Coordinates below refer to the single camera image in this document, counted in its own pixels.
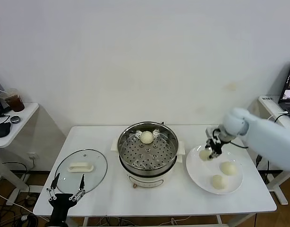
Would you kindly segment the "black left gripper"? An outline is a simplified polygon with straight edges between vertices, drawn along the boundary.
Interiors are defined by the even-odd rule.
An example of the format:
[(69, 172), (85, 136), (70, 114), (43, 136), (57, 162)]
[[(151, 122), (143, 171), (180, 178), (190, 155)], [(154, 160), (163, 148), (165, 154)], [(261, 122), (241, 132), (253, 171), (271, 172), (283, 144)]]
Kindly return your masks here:
[(55, 189), (57, 187), (60, 173), (58, 173), (53, 179), (51, 186), (46, 188), (48, 193), (49, 204), (53, 207), (50, 222), (65, 222), (68, 210), (74, 206), (74, 201), (79, 201), (85, 195), (85, 175), (82, 175), (79, 189), (76, 194), (71, 193), (57, 193)]

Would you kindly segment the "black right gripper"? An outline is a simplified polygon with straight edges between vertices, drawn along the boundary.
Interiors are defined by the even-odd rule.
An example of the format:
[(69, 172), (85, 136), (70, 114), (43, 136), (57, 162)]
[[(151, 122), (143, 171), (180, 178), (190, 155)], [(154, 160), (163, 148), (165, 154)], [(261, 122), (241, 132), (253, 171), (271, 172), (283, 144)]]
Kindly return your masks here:
[(212, 150), (213, 152), (208, 156), (208, 160), (217, 158), (222, 154), (223, 142), (219, 139), (218, 136), (212, 136), (212, 139), (206, 141), (205, 149)]

